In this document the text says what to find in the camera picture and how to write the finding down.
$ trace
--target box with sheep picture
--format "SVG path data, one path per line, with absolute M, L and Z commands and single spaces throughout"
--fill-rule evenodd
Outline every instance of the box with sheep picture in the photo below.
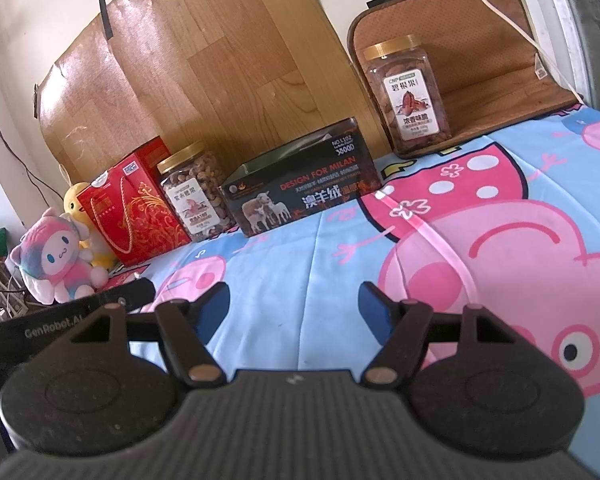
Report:
M 241 164 L 221 191 L 247 237 L 376 191 L 381 183 L 354 118 Z

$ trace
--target white polka dot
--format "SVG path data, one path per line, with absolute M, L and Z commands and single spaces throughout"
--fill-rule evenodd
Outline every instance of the white polka dot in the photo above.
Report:
M 499 162 L 498 157 L 494 155 L 476 155 L 469 159 L 466 166 L 470 170 L 482 171 L 495 168 Z
M 391 195 L 395 191 L 394 186 L 384 186 L 380 191 L 376 191 L 376 198 L 382 200 L 385 196 Z
M 449 182 L 448 180 L 439 180 L 429 186 L 429 192 L 434 195 L 442 195 L 443 193 L 448 193 L 453 188 L 453 182 Z
M 498 194 L 498 188 L 495 186 L 482 186 L 475 194 L 478 198 L 493 198 Z

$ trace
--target brown mat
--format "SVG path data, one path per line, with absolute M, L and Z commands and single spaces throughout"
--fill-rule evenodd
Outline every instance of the brown mat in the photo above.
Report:
M 520 0 L 488 1 L 531 34 Z M 362 51 L 407 34 L 422 40 L 454 134 L 412 155 L 576 102 L 550 75 L 538 79 L 535 48 L 480 0 L 395 0 L 358 16 L 349 30 L 349 52 L 365 82 L 368 63 Z
M 362 83 L 318 0 L 113 0 L 40 85 L 46 145 L 90 181 L 160 135 L 204 140 L 227 173 L 355 116 L 374 156 L 389 152 Z

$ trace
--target jar of pecans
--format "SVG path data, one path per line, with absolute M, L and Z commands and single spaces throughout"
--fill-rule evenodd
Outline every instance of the jar of pecans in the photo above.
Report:
M 416 36 L 378 43 L 363 54 L 396 155 L 408 156 L 452 137 L 429 58 Z
M 218 188 L 224 173 L 202 142 L 165 158 L 158 171 L 162 190 L 194 242 L 218 236 L 235 225 Z

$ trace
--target ribbed black surface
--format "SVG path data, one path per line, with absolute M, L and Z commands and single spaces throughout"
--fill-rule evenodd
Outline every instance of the ribbed black surface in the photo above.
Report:
M 228 386 L 188 395 L 144 442 L 67 459 L 22 451 L 0 480 L 591 480 L 564 453 L 499 463 L 433 440 L 391 393 L 349 372 L 243 371 Z

